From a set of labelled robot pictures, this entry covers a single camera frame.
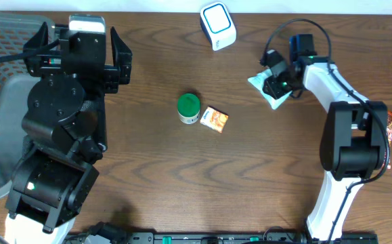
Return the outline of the mint wet wipes pack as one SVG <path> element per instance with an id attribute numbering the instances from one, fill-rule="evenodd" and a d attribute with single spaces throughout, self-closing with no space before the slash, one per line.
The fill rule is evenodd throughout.
<path id="1" fill-rule="evenodd" d="M 258 73 L 254 77 L 248 78 L 248 82 L 259 91 L 259 93 L 263 96 L 263 98 L 268 102 L 268 104 L 271 106 L 273 110 L 276 110 L 292 93 L 292 91 L 289 91 L 285 93 L 284 95 L 280 96 L 280 98 L 275 99 L 272 96 L 266 94 L 263 91 L 263 84 L 264 81 L 267 78 L 272 77 L 272 72 L 269 69 L 266 69 L 265 71 Z"/>

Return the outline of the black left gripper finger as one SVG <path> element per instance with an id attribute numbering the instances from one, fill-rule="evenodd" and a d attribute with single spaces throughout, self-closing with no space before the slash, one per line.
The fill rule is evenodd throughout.
<path id="1" fill-rule="evenodd" d="M 48 44 L 48 25 L 42 23 L 40 29 L 23 46 L 24 51 L 32 51 Z"/>
<path id="2" fill-rule="evenodd" d="M 119 69 L 119 83 L 129 84 L 131 79 L 132 51 L 119 37 L 116 29 L 110 29 L 112 57 L 114 66 Z"/>

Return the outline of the red chocolate wafer pack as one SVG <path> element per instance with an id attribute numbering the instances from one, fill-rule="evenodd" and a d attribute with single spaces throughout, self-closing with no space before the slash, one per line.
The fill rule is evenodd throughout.
<path id="1" fill-rule="evenodd" d="M 391 145 L 392 141 L 392 111 L 387 111 L 387 139 L 389 145 Z"/>

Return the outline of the orange snack packet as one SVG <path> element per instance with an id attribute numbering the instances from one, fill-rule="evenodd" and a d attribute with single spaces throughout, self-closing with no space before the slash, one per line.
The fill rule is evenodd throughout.
<path id="1" fill-rule="evenodd" d="M 219 133 L 223 132 L 229 116 L 208 106 L 200 118 L 200 123 Z"/>

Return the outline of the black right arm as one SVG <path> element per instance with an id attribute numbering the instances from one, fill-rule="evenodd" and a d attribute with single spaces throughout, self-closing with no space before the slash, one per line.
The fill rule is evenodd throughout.
<path id="1" fill-rule="evenodd" d="M 334 243 L 342 238 L 357 192 L 388 166 L 388 110 L 384 102 L 356 92 L 330 56 L 318 55 L 311 34 L 291 37 L 289 49 L 286 60 L 278 51 L 265 48 L 260 60 L 267 67 L 262 92 L 277 106 L 302 88 L 327 112 L 319 149 L 324 179 L 305 227 L 308 241 Z"/>

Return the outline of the green lid jar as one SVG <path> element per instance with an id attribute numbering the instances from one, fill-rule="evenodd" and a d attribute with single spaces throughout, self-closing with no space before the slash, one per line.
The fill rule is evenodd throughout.
<path id="1" fill-rule="evenodd" d="M 177 101 L 177 112 L 182 123 L 187 125 L 197 122 L 200 116 L 200 100 L 190 93 L 179 97 Z"/>

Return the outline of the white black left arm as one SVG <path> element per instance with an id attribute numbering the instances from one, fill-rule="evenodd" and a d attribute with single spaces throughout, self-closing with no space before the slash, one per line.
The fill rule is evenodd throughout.
<path id="1" fill-rule="evenodd" d="M 29 143 L 12 176 L 4 238 L 63 243 L 99 175 L 107 150 L 105 97 L 128 84 L 132 53 L 103 18 L 71 20 L 48 39 L 47 25 L 23 47 L 37 83 L 22 129 Z"/>

